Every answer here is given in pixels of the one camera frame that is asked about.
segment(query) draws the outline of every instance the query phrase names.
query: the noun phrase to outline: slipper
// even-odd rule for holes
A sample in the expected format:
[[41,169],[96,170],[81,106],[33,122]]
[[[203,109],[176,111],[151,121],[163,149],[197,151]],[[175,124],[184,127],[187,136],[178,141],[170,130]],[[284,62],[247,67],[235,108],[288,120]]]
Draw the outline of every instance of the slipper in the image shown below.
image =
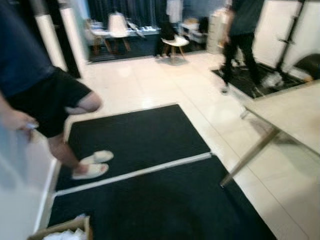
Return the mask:
[[96,151],[93,155],[85,157],[80,161],[81,164],[101,164],[110,161],[114,158],[114,154],[111,151]]
[[105,174],[109,170],[108,164],[90,164],[88,166],[88,172],[86,174],[72,174],[73,180],[85,180],[85,179],[94,179]]

